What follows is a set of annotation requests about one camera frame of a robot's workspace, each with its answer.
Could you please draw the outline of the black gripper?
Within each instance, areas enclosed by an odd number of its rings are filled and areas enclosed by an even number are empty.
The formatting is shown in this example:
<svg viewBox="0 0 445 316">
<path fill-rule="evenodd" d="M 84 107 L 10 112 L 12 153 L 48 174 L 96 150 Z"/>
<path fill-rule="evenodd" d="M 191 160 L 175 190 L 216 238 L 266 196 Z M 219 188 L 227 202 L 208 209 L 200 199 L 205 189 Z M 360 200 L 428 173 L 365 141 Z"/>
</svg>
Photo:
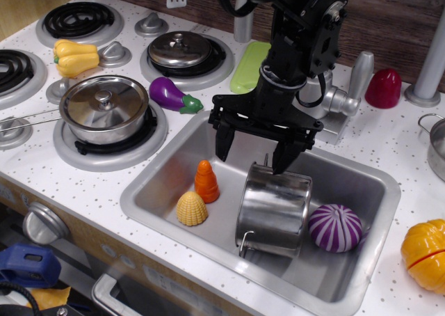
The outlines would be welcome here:
<svg viewBox="0 0 445 316">
<path fill-rule="evenodd" d="M 256 88 L 241 95 L 215 95 L 209 123 L 216 130 L 216 156 L 226 161 L 236 132 L 278 141 L 273 174 L 281 174 L 314 143 L 323 123 L 293 106 L 306 81 L 279 84 L 261 75 Z"/>
</svg>

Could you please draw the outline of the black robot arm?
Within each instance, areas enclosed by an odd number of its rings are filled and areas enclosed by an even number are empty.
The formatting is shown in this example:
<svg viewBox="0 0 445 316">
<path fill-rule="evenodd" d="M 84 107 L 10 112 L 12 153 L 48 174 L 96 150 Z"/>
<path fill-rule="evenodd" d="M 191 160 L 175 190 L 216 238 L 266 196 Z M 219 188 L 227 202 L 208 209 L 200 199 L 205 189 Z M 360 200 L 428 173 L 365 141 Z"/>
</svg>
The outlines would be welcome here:
<svg viewBox="0 0 445 316">
<path fill-rule="evenodd" d="M 259 68 L 256 87 L 242 95 L 215 95 L 209 123 L 216 130 L 216 156 L 226 160 L 237 131 L 277 141 L 274 174 L 283 173 L 314 144 L 323 123 L 294 107 L 308 79 L 331 70 L 340 56 L 339 32 L 348 0 L 246 0 L 235 9 L 218 0 L 235 17 L 245 17 L 258 4 L 274 8 L 271 47 Z"/>
</svg>

